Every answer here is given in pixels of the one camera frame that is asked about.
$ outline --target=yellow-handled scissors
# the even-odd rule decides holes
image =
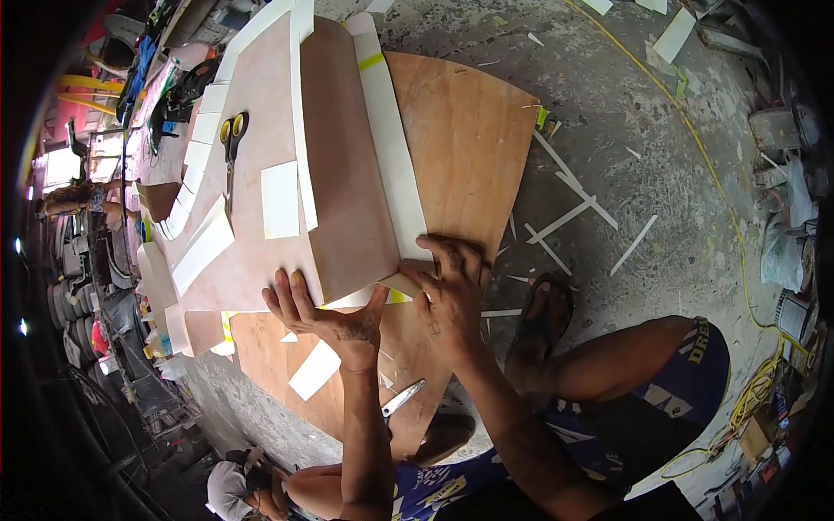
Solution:
[[[229,118],[220,127],[220,142],[226,155],[226,214],[232,217],[232,184],[234,180],[234,160],[238,158],[238,144],[249,127],[249,113],[241,112]]]

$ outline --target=plastic bag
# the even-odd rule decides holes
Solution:
[[[777,283],[793,293],[799,293],[802,287],[802,260],[796,237],[786,234],[788,228],[781,213],[775,214],[767,224],[761,249],[761,281]]]
[[[808,185],[805,183],[805,176],[802,174],[802,161],[797,156],[788,154],[787,164],[787,185],[793,192],[791,201],[791,228],[799,228],[808,219],[816,218],[816,210],[811,204],[811,196],[808,195]]]
[[[179,358],[169,358],[157,366],[166,380],[179,380],[188,374],[185,364]]]

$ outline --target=foot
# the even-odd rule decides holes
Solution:
[[[535,284],[535,279],[530,279],[530,285]],[[545,315],[545,320],[540,321],[540,315]],[[532,326],[528,329],[527,335],[520,338],[511,356],[507,358],[504,371],[505,376],[518,391],[525,391],[526,369],[540,363],[548,353],[548,338],[554,343],[558,342],[570,324],[573,315],[570,299],[558,287],[550,283],[542,283],[536,290],[533,302],[527,311],[524,320],[530,324],[539,321],[538,329]]]

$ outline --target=black cable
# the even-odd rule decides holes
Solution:
[[[122,418],[122,415],[119,413],[118,409],[116,408],[116,404],[110,399],[110,397],[104,392],[103,389],[98,385],[98,383],[94,382],[89,376],[84,374],[81,369],[75,367],[72,364],[67,364],[67,371],[69,372],[70,376],[73,378],[78,379],[81,382],[87,384],[87,386],[92,389],[101,399],[102,401],[107,404],[115,413],[118,421],[124,426],[124,430],[128,433],[128,438],[130,438],[130,443],[133,445],[133,450],[136,453],[136,456],[139,458],[139,462],[142,464],[142,467],[145,469],[145,473],[150,475],[150,470],[148,469],[148,465],[145,463],[144,458],[142,457],[142,451],[139,450],[139,446],[136,444],[136,440],[133,438],[133,433],[130,432],[130,427]]]

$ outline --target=wooden panel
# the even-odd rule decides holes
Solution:
[[[409,144],[420,204],[430,232],[484,246],[495,258],[524,171],[536,98],[486,73],[456,63],[386,53]],[[232,318],[240,366],[254,382],[313,425],[341,439],[344,395],[336,373],[308,402],[287,384],[318,339],[286,331],[269,313]],[[379,367],[401,391],[425,387],[391,417],[395,458],[414,454],[449,383],[451,371],[432,356],[411,303],[385,307]],[[380,404],[394,392],[380,389]]]

